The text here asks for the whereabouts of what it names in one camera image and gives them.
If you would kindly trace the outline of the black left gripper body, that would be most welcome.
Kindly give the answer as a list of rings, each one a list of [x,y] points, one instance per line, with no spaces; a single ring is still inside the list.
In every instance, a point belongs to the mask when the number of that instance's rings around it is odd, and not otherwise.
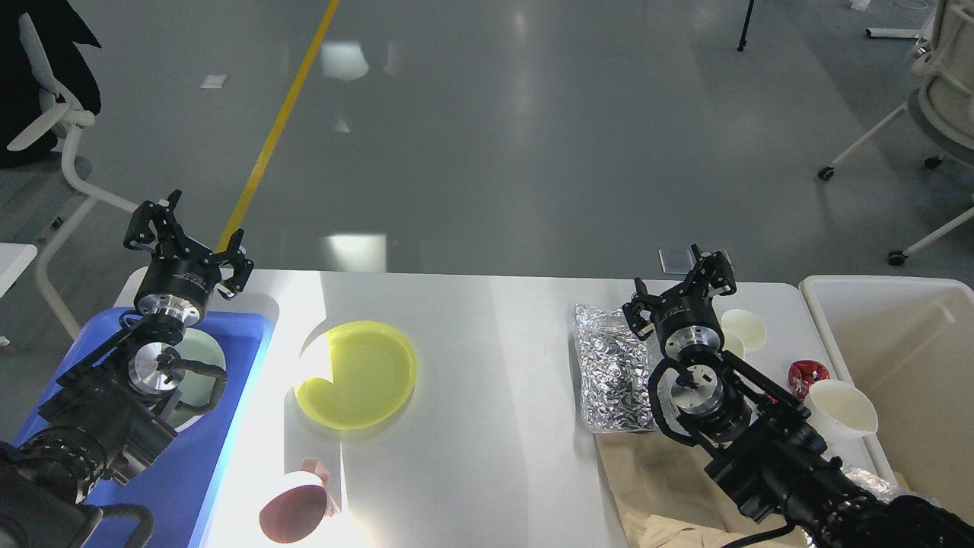
[[[220,267],[205,262],[212,254],[198,241],[185,246],[174,241],[157,243],[136,292],[135,309],[143,315],[166,314],[183,325],[201,323],[221,280]]]

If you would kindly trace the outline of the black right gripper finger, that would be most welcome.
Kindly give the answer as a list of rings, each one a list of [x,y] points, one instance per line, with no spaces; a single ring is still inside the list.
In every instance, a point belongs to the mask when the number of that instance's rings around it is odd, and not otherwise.
[[[645,313],[651,314],[657,307],[657,296],[648,292],[646,283],[641,278],[634,278],[634,285],[635,291],[630,301],[622,306],[622,312],[633,336],[639,340],[647,340],[654,332],[655,326],[651,316],[647,318]]]
[[[737,293],[733,265],[725,252],[702,252],[699,245],[691,246],[695,264],[681,284],[681,295],[689,298],[713,298]]]

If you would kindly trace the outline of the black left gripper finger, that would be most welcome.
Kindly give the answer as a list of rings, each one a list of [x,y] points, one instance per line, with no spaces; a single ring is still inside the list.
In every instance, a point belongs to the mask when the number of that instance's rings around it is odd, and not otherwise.
[[[181,190],[174,190],[160,202],[139,205],[126,229],[124,247],[152,256],[183,256],[183,229],[174,214],[181,195]]]
[[[254,262],[248,259],[246,251],[241,246],[244,233],[246,233],[244,229],[238,228],[230,236],[226,249],[215,254],[217,267],[229,266],[232,270],[228,278],[220,279],[216,285],[216,291],[223,299],[236,298],[246,288],[248,279],[253,273]]]

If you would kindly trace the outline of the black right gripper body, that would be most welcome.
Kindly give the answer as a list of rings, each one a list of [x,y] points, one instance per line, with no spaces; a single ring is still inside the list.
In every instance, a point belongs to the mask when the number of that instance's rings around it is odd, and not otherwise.
[[[648,296],[662,356],[678,362],[720,360],[724,347],[712,296]]]

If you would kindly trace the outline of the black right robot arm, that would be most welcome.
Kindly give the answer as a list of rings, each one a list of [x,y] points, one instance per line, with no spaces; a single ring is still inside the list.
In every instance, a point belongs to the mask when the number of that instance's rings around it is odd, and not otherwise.
[[[784,518],[734,547],[795,528],[817,547],[970,547],[972,527],[956,514],[916,495],[882,502],[843,473],[841,458],[823,458],[810,411],[726,348],[712,302],[737,290],[727,254],[691,253],[685,279],[660,295],[635,279],[622,312],[637,339],[655,336],[660,347],[646,384],[657,429],[709,454],[706,474],[743,516]]]

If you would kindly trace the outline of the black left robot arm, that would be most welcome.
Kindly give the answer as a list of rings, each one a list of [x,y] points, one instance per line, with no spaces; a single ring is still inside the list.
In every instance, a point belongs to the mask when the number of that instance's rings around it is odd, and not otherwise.
[[[132,309],[60,375],[59,391],[38,409],[46,427],[2,444],[4,547],[81,547],[105,519],[132,519],[126,546],[146,546],[155,527],[148,508],[87,497],[100,481],[125,485],[149,468],[177,436],[171,414],[204,416],[221,403],[227,372],[181,356],[177,344],[205,319],[213,292],[230,301],[246,288],[254,263],[241,247],[244,230],[222,252],[189,237],[175,218],[181,195],[133,211],[124,246],[151,261]]]

